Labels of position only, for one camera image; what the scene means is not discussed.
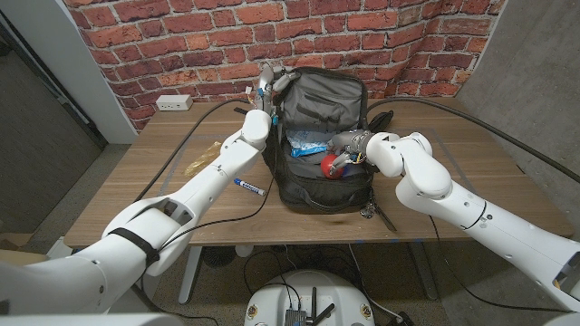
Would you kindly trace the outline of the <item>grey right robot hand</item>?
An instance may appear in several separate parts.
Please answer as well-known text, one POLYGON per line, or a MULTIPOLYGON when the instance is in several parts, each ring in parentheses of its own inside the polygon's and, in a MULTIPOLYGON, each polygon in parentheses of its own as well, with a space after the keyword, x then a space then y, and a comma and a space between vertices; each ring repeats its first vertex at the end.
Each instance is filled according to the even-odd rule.
POLYGON ((332 176, 340 168, 355 162, 353 156, 366 156, 366 147, 373 133, 365 129, 356 129, 341 132, 334 135, 327 143, 327 149, 331 152, 341 150, 343 153, 333 160, 329 167, 329 174, 332 176))

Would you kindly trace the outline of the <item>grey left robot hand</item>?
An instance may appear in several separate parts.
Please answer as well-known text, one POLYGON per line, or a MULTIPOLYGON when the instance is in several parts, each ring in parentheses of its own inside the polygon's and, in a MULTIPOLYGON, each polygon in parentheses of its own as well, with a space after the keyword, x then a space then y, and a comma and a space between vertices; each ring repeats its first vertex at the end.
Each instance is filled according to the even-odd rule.
POLYGON ((284 66, 272 67, 268 63, 265 63, 259 75, 255 97, 256 108, 269 114, 275 112, 276 109, 272 103, 273 92, 282 91, 290 82, 299 77, 300 72, 298 70, 286 69, 284 66))

